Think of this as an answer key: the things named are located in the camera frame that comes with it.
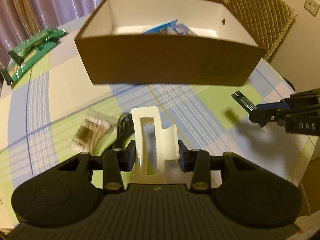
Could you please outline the dark green sachet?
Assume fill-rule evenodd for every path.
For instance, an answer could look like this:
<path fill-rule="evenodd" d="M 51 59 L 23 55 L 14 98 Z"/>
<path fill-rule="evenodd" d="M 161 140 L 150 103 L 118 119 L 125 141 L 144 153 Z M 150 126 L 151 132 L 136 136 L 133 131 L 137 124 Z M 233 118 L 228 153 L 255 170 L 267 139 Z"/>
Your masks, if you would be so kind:
<path fill-rule="evenodd" d="M 254 105 L 240 90 L 234 92 L 231 97 L 247 112 L 251 113 L 253 110 L 257 110 L 256 105 Z"/>

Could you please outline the quilted chair back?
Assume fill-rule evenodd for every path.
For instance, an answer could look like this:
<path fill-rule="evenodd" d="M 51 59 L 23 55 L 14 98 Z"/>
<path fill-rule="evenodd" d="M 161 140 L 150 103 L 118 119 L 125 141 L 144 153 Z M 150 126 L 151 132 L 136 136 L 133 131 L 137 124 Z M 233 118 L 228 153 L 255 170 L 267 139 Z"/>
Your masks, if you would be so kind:
<path fill-rule="evenodd" d="M 283 0 L 228 0 L 228 9 L 257 38 L 270 62 L 288 35 L 297 13 Z"/>

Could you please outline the brown cardboard box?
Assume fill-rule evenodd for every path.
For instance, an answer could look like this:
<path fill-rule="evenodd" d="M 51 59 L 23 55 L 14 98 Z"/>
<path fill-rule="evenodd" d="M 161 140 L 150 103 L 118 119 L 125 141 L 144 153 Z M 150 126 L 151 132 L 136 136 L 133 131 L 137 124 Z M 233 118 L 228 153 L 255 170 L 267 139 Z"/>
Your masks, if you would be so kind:
<path fill-rule="evenodd" d="M 178 19 L 159 34 L 143 31 Z M 223 2 L 210 0 L 103 0 L 75 44 L 95 85 L 197 84 L 242 86 L 264 48 Z"/>

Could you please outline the cotton swab bag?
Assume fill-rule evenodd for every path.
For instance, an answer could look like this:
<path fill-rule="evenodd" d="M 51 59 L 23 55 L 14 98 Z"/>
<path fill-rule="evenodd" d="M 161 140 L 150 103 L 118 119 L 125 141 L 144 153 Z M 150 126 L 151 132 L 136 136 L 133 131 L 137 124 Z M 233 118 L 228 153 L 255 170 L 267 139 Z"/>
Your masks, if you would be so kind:
<path fill-rule="evenodd" d="M 96 154 L 100 140 L 106 137 L 115 126 L 116 120 L 114 118 L 88 114 L 72 138 L 71 149 L 75 153 Z"/>

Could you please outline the white hair claw clip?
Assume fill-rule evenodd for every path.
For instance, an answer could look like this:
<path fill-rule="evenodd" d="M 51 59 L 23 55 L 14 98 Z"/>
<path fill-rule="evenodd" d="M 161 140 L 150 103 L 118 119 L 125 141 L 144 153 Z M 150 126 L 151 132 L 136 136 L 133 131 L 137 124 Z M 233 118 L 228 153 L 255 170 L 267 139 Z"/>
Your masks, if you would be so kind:
<path fill-rule="evenodd" d="M 179 159 L 177 126 L 163 128 L 156 106 L 133 108 L 131 114 L 136 141 L 132 182 L 165 184 L 167 162 Z"/>

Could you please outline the green wet wipes pack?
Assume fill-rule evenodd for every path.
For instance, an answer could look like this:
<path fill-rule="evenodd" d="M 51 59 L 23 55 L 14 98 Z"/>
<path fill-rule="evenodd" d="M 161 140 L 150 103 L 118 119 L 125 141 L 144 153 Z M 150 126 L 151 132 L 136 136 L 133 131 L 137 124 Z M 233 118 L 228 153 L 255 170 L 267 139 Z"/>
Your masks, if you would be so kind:
<path fill-rule="evenodd" d="M 15 84 L 32 66 L 57 46 L 56 40 L 49 40 L 34 48 L 24 59 L 21 65 L 12 61 L 7 68 L 1 70 L 1 74 L 8 85 Z"/>
<path fill-rule="evenodd" d="M 28 38 L 24 42 L 12 48 L 8 52 L 8 55 L 19 65 L 23 63 L 27 55 L 37 46 L 43 44 L 46 41 L 54 40 L 57 42 L 60 37 L 67 35 L 68 32 L 65 29 L 48 28 L 40 31 L 34 36 Z"/>

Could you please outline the green wet wipes pack upper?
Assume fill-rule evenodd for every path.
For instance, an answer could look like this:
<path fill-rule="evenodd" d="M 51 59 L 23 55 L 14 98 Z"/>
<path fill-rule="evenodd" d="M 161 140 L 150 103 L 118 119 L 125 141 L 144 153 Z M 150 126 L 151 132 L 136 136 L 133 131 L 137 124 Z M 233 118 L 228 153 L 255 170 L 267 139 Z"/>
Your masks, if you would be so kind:
<path fill-rule="evenodd" d="M 40 31 L 34 36 L 28 38 L 24 42 L 12 48 L 8 52 L 8 55 L 19 65 L 23 63 L 27 55 L 37 46 L 43 44 L 46 41 L 54 40 L 57 42 L 60 37 L 67 35 L 68 32 L 65 29 L 48 28 Z"/>

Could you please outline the white cream tube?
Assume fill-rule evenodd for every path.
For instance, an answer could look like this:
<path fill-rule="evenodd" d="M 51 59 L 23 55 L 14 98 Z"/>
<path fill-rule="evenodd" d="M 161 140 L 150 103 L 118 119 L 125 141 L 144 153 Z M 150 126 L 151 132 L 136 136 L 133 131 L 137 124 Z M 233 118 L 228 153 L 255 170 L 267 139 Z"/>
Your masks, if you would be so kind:
<path fill-rule="evenodd" d="M 168 21 L 165 23 L 161 23 L 155 27 L 149 28 L 146 31 L 143 31 L 143 34 L 159 34 L 162 33 L 164 31 L 166 31 L 168 26 L 171 26 L 173 24 L 176 24 L 178 22 L 178 19 L 172 20 L 172 21 Z"/>

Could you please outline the wall socket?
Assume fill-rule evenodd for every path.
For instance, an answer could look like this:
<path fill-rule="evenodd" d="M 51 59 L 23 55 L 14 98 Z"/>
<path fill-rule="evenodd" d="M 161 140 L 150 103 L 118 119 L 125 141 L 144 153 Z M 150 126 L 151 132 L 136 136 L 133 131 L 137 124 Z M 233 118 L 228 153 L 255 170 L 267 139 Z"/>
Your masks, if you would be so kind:
<path fill-rule="evenodd" d="M 316 17 L 319 12 L 320 5 L 316 0 L 305 0 L 304 9 L 312 16 Z"/>

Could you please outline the green wet wipes pack lower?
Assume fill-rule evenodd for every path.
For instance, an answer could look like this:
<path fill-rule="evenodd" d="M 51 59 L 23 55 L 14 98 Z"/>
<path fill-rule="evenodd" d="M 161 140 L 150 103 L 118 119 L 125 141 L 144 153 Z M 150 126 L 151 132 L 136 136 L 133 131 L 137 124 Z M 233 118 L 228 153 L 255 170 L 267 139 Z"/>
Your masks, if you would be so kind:
<path fill-rule="evenodd" d="M 15 84 L 32 66 L 57 46 L 56 40 L 49 40 L 34 48 L 24 59 L 21 65 L 12 61 L 7 68 L 1 70 L 1 74 L 8 85 Z"/>

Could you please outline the blue floss pick box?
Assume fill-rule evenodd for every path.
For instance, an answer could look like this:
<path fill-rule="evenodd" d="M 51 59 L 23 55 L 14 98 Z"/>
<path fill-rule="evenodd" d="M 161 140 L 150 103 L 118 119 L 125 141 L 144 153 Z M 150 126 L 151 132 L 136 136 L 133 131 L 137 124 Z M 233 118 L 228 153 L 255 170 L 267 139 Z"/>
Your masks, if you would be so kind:
<path fill-rule="evenodd" d="M 174 25 L 174 31 L 177 35 L 181 36 L 197 36 L 191 29 L 182 23 Z"/>

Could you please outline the purple curtain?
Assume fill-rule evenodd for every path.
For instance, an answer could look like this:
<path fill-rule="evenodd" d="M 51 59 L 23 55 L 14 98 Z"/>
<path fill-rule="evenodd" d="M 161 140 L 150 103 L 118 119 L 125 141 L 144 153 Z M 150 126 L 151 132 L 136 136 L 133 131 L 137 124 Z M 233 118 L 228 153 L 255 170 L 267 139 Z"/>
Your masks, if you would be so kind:
<path fill-rule="evenodd" d="M 1 66 L 8 51 L 41 29 L 90 14 L 102 0 L 1 0 Z"/>

